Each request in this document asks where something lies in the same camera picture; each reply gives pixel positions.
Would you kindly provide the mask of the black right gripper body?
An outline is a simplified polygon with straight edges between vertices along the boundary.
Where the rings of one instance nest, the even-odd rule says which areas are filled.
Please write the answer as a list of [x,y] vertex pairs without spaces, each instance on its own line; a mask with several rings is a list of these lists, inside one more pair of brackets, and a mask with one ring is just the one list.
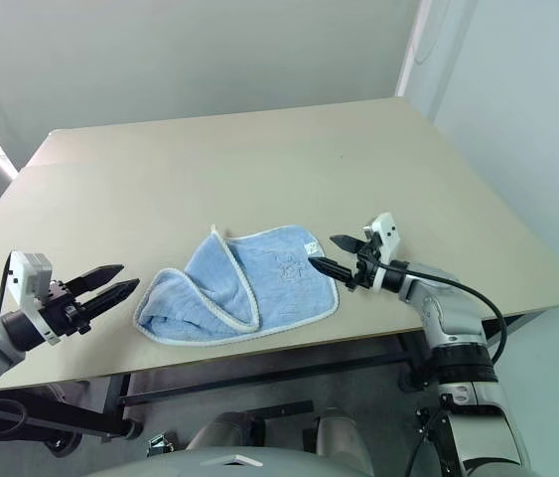
[[356,272],[353,279],[347,284],[347,288],[355,290],[358,286],[369,289],[373,285],[376,273],[380,270],[378,263],[380,262],[382,240],[378,233],[371,233],[367,237],[365,246],[354,253],[356,255]]

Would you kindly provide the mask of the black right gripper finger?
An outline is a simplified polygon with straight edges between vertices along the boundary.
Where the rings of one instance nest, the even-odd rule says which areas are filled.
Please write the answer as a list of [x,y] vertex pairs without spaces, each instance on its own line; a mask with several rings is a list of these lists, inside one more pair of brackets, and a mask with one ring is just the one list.
[[352,271],[334,260],[322,256],[309,257],[308,260],[317,271],[343,284],[348,284],[353,279]]
[[330,236],[330,241],[340,249],[349,253],[359,253],[359,251],[365,246],[365,241],[348,235]]

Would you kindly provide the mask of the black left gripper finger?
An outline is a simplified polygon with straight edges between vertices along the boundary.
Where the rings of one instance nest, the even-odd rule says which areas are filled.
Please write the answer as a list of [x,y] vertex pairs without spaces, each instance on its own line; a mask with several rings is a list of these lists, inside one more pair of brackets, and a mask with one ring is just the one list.
[[95,319],[127,299],[140,284],[138,278],[117,282],[81,305],[86,319]]
[[122,264],[102,265],[67,281],[65,287],[72,295],[82,295],[110,282],[123,268]]

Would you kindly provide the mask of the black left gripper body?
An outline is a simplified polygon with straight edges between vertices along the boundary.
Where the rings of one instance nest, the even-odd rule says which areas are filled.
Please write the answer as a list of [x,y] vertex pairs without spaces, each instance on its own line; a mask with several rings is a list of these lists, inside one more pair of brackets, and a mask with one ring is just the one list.
[[58,338],[74,333],[85,334],[91,330],[91,318],[77,301],[86,291],[89,291],[89,287],[85,280],[50,282],[40,313]]

